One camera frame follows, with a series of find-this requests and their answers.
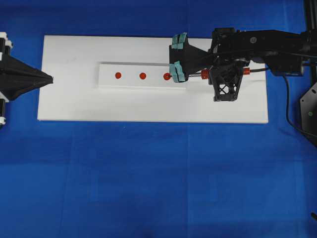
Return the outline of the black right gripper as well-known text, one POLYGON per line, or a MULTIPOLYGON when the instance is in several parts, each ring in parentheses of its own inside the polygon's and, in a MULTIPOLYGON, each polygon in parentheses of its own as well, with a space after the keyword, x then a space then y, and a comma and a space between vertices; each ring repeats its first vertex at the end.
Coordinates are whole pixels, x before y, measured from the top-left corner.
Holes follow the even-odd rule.
POLYGON ((215 102, 235 101, 243 77, 243 68, 251 61, 252 31, 215 28, 209 49, 209 85, 213 86, 215 102))

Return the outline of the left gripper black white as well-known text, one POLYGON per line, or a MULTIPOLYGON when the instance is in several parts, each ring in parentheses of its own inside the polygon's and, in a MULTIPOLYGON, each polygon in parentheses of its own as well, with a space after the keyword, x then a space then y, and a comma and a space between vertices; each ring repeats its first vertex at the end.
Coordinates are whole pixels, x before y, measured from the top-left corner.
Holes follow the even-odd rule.
POLYGON ((13 43, 7 37, 6 32, 0 33, 0 126, 3 127, 6 123, 5 104, 9 101, 14 101, 19 96, 53 84, 53 77, 33 68, 24 62, 10 56, 10 51, 13 48, 13 43), (33 82, 10 82, 10 75, 31 76, 37 78, 45 78, 47 80, 36 80, 33 82))

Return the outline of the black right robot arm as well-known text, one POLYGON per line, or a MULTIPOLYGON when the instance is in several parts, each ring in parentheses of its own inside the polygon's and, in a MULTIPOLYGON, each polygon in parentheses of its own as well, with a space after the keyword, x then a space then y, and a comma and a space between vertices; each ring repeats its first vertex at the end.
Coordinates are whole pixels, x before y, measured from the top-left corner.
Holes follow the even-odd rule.
POLYGON ((304 63, 317 59, 317 31, 295 34, 216 28, 210 53, 209 84, 214 88, 214 101, 235 101, 251 61, 265 64, 275 76, 302 76, 304 63))

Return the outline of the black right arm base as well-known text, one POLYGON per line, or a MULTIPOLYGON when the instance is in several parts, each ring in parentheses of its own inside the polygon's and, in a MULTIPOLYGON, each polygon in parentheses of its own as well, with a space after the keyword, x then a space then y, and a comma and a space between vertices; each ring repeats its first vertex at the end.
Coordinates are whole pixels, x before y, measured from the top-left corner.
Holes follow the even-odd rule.
POLYGON ((300 98, 301 129, 317 134, 317 84, 310 87, 300 98))

